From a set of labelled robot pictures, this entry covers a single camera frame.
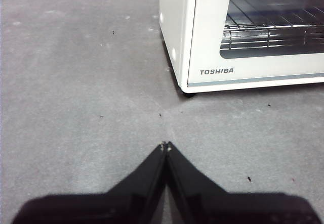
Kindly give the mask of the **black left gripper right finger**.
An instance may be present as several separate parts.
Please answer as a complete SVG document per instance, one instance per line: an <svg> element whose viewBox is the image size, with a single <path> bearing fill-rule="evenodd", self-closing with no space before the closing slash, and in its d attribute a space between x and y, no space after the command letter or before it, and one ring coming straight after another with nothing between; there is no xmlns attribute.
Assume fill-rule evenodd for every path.
<svg viewBox="0 0 324 224"><path fill-rule="evenodd" d="M317 223L309 202L284 193L229 193L168 142L169 188L185 223Z"/></svg>

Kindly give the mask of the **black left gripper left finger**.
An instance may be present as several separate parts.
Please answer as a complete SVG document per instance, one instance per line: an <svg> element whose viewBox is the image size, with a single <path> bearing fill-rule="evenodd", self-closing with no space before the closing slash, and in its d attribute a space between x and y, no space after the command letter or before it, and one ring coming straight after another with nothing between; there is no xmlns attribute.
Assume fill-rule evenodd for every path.
<svg viewBox="0 0 324 224"><path fill-rule="evenodd" d="M167 144L159 144L106 193L47 195L27 201L13 223L149 223L164 189Z"/></svg>

